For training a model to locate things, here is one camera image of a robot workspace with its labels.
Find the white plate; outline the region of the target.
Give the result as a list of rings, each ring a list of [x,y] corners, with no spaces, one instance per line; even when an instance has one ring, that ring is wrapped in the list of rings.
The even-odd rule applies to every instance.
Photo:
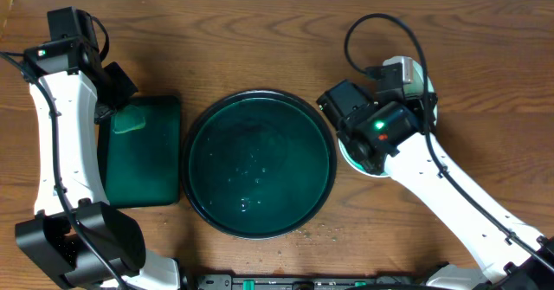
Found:
[[[423,94],[406,98],[401,65],[394,57],[381,66],[367,69],[377,83],[376,98],[352,107],[338,126],[338,145],[343,158],[354,170],[370,177],[386,177],[387,159],[399,154],[398,146],[402,142],[422,132],[424,94],[428,96],[431,110],[429,121],[432,126],[437,122],[438,96],[422,65],[419,64]]]

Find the green sponge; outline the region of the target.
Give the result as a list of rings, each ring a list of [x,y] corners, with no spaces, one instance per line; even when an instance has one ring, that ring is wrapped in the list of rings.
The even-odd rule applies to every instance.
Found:
[[[113,116],[113,132],[124,134],[143,129],[146,125],[142,110],[134,105],[129,105],[118,111]]]

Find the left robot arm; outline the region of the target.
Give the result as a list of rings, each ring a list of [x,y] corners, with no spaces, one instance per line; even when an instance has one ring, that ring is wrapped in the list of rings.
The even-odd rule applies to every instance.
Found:
[[[179,289],[178,262],[148,250],[138,223],[108,201],[95,126],[123,110],[136,86],[98,42],[100,21],[67,7],[47,14],[50,39],[16,64],[35,103],[40,181],[17,246],[60,288]]]

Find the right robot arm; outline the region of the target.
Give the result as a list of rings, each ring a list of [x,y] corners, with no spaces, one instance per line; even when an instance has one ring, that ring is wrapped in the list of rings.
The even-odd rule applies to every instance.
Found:
[[[416,195],[478,264],[447,264],[422,287],[551,289],[553,240],[486,193],[432,133],[436,94],[425,67],[395,57],[366,73],[376,81],[376,93],[344,80],[317,100],[337,131],[343,157],[356,171],[389,177]]]

